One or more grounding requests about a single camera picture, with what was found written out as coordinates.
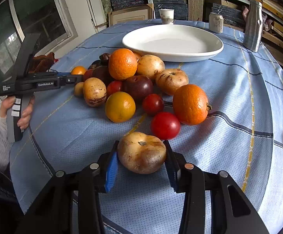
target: blue tablecloth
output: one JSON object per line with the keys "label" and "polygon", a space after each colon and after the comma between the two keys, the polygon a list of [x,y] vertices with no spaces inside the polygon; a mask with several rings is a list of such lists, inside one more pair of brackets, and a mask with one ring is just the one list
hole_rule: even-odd
{"label": "blue tablecloth", "polygon": [[[66,54],[53,68],[61,72],[77,65],[87,68],[102,53],[122,47],[128,32],[160,23],[160,19],[131,21],[107,28]],[[175,24],[208,30],[203,22]],[[223,33],[216,35],[224,49],[212,59],[165,62],[166,68],[180,65],[189,83],[200,86],[213,107],[203,123],[182,125],[170,144],[203,171],[228,171],[274,234],[283,226],[283,70],[262,44],[258,53],[244,48],[243,33],[224,27]],[[96,162],[143,113],[138,106],[129,121],[112,123],[103,106],[89,108],[82,98],[73,96],[69,86],[35,96],[30,129],[14,144],[10,155],[11,176],[23,211],[55,171],[72,173]],[[151,134],[150,121],[146,118],[138,131]],[[184,194],[174,193],[164,166],[156,173],[138,175],[120,165],[113,189],[100,198],[106,233],[178,233]],[[74,221],[76,208],[74,204]],[[210,233],[210,219],[210,196],[206,194],[206,233]]]}

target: beverage can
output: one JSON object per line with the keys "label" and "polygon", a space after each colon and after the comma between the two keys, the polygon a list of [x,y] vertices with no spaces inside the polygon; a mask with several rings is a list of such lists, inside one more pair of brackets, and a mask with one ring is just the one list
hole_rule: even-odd
{"label": "beverage can", "polygon": [[224,18],[222,15],[211,12],[209,15],[209,30],[216,33],[222,33]]}

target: white paper cup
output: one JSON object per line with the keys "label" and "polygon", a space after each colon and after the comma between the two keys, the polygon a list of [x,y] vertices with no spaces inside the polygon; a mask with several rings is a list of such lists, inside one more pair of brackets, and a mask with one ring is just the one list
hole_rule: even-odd
{"label": "white paper cup", "polygon": [[174,20],[174,10],[165,9],[159,10],[160,17],[162,20],[162,24],[164,25],[172,25]]}

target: metal bolt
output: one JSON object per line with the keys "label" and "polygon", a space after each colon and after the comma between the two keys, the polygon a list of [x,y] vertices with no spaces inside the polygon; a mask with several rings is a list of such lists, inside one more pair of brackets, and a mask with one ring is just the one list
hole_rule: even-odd
{"label": "metal bolt", "polygon": [[194,168],[194,165],[192,163],[186,163],[185,168],[188,170],[192,170]]}
{"label": "metal bolt", "polygon": [[227,177],[228,177],[228,173],[225,172],[225,171],[220,171],[219,174],[220,174],[220,176],[223,177],[223,178],[227,178]]}
{"label": "metal bolt", "polygon": [[90,167],[92,170],[96,170],[96,169],[98,169],[99,164],[97,164],[97,163],[92,163],[89,167]]}
{"label": "metal bolt", "polygon": [[64,172],[63,171],[58,171],[58,172],[56,172],[56,177],[58,177],[58,178],[60,178],[60,177],[62,177],[62,176],[64,176]]}

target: window glass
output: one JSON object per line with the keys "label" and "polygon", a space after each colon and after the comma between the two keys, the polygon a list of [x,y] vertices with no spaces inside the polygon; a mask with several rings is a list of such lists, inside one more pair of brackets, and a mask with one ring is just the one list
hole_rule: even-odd
{"label": "window glass", "polygon": [[66,33],[54,0],[13,0],[24,35],[40,32],[40,50]]}
{"label": "window glass", "polygon": [[0,4],[0,83],[11,76],[20,45],[8,0],[5,0]]}

